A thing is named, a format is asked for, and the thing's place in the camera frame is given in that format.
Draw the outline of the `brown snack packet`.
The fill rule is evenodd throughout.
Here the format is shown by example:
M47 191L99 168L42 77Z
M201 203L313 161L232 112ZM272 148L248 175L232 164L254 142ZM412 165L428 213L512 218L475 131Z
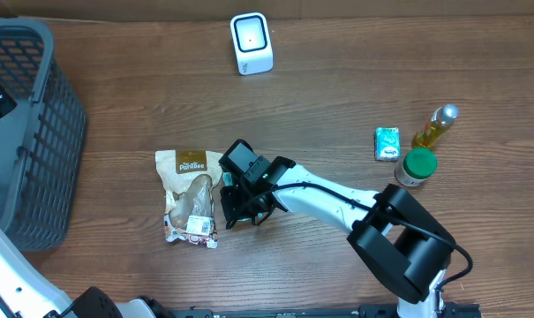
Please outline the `brown snack packet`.
M207 150L159 150L155 168L165 191L165 240L217 247L213 191L222 181L222 154Z

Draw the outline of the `small teal white box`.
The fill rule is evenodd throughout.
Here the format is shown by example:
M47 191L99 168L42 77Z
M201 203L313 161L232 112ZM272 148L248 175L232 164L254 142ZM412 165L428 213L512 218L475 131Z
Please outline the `small teal white box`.
M395 162L400 157L400 130L397 127L377 127L374 133L374 159Z

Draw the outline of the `green lid jar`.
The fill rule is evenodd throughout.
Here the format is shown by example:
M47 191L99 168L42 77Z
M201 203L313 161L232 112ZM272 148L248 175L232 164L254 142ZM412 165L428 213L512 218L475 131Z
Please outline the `green lid jar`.
M395 177L404 186L421 186L437 168L437 157L430 149L413 148L396 165Z

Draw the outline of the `yellow dish soap bottle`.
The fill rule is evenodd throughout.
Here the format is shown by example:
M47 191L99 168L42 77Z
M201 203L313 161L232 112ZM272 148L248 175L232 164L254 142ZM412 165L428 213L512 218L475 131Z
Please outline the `yellow dish soap bottle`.
M413 148L434 149L440 137L446 133L459 116L459 109L454 104L446 104L436 109L425 127L419 130L413 137Z

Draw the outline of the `teal white pouch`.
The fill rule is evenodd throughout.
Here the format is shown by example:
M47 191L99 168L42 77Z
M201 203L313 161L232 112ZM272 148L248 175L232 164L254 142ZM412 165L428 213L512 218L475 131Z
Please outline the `teal white pouch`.
M225 186L233 186L232 177L229 172L224 172L222 177L223 177L223 183Z

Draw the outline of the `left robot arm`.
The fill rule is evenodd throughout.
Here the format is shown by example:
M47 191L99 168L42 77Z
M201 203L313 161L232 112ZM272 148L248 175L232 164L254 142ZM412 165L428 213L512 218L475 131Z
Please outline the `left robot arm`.
M0 180L0 207L3 216L11 216L18 209L20 190L26 174L27 148L16 148L13 143L12 172L5 181ZM0 155L0 177L7 166ZM5 317L168 317L166 309L148 298L137 298L115 304L96 287L86 290L72 300L62 290L42 276L23 256L0 225L0 316Z

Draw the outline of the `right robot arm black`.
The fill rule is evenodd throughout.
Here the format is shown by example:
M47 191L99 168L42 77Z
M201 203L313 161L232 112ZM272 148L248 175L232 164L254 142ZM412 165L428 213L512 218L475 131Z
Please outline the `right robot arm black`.
M455 250L448 231L406 190L339 185L278 156L268 161L245 140L220 158L232 183L221 192L228 228L248 218L259 225L279 208L343 231L375 278L399 299L401 317L440 317L440 283Z

